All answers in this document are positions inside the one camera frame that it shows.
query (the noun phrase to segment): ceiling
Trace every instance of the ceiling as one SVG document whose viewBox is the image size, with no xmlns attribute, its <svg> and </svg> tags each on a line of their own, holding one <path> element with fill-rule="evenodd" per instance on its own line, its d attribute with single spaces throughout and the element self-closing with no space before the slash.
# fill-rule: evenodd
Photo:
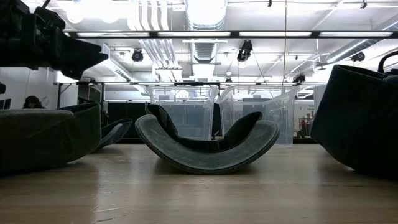
<svg viewBox="0 0 398 224">
<path fill-rule="evenodd" d="M 32 10 L 41 5 L 43 0 L 23 0 Z M 183 0 L 168 0 L 168 22 L 172 30 L 185 30 L 185 6 Z M 383 22 L 392 17 L 398 21 L 398 1 L 368 1 L 365 9 L 360 9 L 362 1 L 344 0 L 287 0 L 272 1 L 272 7 L 267 7 L 268 1 L 229 0 L 226 11 L 226 30 L 375 30 Z M 67 29 L 100 31 L 100 30 L 129 30 L 127 17 L 131 16 L 129 1 L 111 1 L 107 14 L 117 15 L 119 19 L 111 24 L 86 12 L 86 18 L 80 23 L 68 22 L 67 12 L 74 3 L 72 1 L 52 0 L 49 9 L 67 21 Z M 236 53 L 243 39 L 228 39 L 228 43 L 220 44 L 212 80 L 224 81 L 226 72 L 232 73 L 234 82 L 281 82 L 283 74 L 292 77 L 297 72 L 289 73 L 316 54 L 327 55 L 350 43 L 349 39 L 253 39 L 253 52 L 249 60 L 238 66 Z M 190 48 L 181 39 L 173 39 L 173 46 L 182 67 L 182 77 L 193 77 Z M 136 39 L 100 39 L 95 40 L 99 45 L 106 44 L 112 50 L 111 56 L 134 77 L 145 79 L 143 73 L 152 72 L 152 61 L 144 54 L 142 62 L 133 62 L 131 54 L 135 48 L 141 48 Z M 356 66 L 375 69 L 380 58 L 386 52 L 398 48 L 398 40 L 389 39 L 364 50 L 366 60 L 355 63 Z M 398 58 L 389 59 L 386 64 L 394 64 Z M 352 61 L 341 61 L 347 65 L 354 65 Z M 327 71 L 319 73 L 317 69 L 309 67 L 306 70 L 307 79 L 326 77 L 332 65 L 326 66 Z M 97 80 L 113 82 L 115 74 L 103 64 L 87 70 L 84 76 L 95 77 Z"/>
</svg>

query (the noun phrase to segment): table surface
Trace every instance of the table surface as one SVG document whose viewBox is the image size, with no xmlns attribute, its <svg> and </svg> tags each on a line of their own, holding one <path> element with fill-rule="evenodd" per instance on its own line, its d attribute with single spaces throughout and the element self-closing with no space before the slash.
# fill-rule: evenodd
<svg viewBox="0 0 398 224">
<path fill-rule="evenodd" d="M 191 175 L 145 145 L 0 178 L 0 223 L 398 223 L 398 184 L 318 145 L 273 147 L 230 175 Z"/>
</svg>

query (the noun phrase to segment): person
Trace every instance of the person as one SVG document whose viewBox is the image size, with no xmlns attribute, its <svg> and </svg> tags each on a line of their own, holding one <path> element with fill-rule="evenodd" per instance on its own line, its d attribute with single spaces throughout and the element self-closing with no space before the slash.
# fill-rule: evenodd
<svg viewBox="0 0 398 224">
<path fill-rule="evenodd" d="M 45 108 L 42 106 L 42 103 L 36 96 L 28 96 L 25 99 L 23 109 L 45 109 Z"/>
</svg>

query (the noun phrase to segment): wooden table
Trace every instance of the wooden table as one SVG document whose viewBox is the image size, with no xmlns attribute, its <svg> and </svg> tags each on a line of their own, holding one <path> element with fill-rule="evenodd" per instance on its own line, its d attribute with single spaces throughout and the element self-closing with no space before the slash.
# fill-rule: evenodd
<svg viewBox="0 0 398 224">
<path fill-rule="evenodd" d="M 231 175 L 190 175 L 145 145 L 0 179 L 0 223 L 398 223 L 397 183 L 317 145 L 273 147 Z"/>
</svg>

